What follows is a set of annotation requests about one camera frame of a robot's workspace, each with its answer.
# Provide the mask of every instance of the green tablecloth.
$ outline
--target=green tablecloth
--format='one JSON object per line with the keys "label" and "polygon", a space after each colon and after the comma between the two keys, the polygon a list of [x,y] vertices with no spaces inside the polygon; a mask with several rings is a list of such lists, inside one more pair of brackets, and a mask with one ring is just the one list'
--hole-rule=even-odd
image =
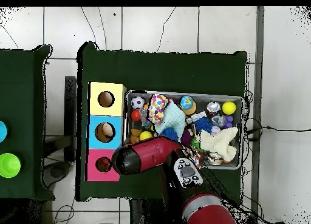
{"label": "green tablecloth", "polygon": [[53,200],[41,183],[44,126],[44,60],[50,46],[33,51],[0,50],[0,120],[8,128],[0,154],[19,157],[14,178],[0,176],[0,198]]}
{"label": "green tablecloth", "polygon": [[[180,54],[131,51],[99,51],[86,42],[78,52],[77,148],[85,155],[87,120],[87,84],[90,81],[122,83],[128,90],[156,90],[184,93],[244,96],[247,54]],[[159,169],[137,175],[121,176],[118,182],[84,181],[84,160],[77,166],[77,198],[132,197],[162,198]],[[241,170],[212,170],[206,174],[230,199],[239,202]]]}

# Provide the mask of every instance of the green cup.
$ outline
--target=green cup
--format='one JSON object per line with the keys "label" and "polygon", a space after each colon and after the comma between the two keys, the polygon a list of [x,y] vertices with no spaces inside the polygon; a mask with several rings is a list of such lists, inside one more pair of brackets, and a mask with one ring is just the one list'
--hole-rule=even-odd
{"label": "green cup", "polygon": [[0,175],[4,178],[13,178],[21,169],[19,158],[13,154],[5,153],[0,155]]}

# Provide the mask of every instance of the orange toy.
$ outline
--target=orange toy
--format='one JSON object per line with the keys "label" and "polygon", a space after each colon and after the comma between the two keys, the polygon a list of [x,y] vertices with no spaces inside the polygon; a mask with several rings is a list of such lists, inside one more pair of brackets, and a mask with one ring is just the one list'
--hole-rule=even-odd
{"label": "orange toy", "polygon": [[139,142],[139,136],[142,133],[141,129],[131,129],[131,137],[130,137],[130,142],[133,143],[137,143]]}

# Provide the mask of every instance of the green toy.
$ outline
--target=green toy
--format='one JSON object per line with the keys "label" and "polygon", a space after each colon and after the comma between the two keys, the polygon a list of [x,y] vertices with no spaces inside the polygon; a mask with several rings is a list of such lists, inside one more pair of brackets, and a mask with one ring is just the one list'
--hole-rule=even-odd
{"label": "green toy", "polygon": [[0,155],[0,175],[4,178],[13,178],[21,169],[19,158],[13,154]]}
{"label": "green toy", "polygon": [[190,146],[196,148],[199,152],[205,152],[205,150],[200,148],[200,142],[198,142],[196,138],[191,140]]}

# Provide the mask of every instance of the metal tray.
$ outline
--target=metal tray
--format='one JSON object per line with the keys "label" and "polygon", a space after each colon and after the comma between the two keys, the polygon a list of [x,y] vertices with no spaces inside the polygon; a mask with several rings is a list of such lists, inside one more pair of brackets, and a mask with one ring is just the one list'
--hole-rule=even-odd
{"label": "metal tray", "polygon": [[138,91],[138,90],[129,90],[125,96],[125,106],[127,109],[125,110],[125,120],[123,122],[123,142],[128,143],[129,137],[131,136],[131,129],[145,129],[142,127],[142,122],[134,122],[131,119],[131,100],[135,96],[142,97],[145,102],[149,101],[152,94],[159,93],[161,95],[166,96],[167,98],[172,98],[176,103],[180,97],[184,95],[189,95],[192,99],[196,102],[197,109],[195,113],[200,113],[205,110],[207,104],[211,101],[217,101],[222,105],[226,101],[232,101],[236,105],[236,111],[234,112],[233,116],[233,126],[237,127],[239,130],[236,134],[236,137],[230,142],[230,145],[236,147],[237,153],[234,159],[229,163],[222,163],[219,166],[209,165],[207,161],[203,163],[207,165],[209,169],[229,169],[234,170],[238,169],[242,164],[242,154],[243,154],[243,135],[244,135],[244,99],[242,97],[236,96],[227,96],[227,95],[204,95],[198,93],[172,93],[172,92],[161,92],[161,91]]}

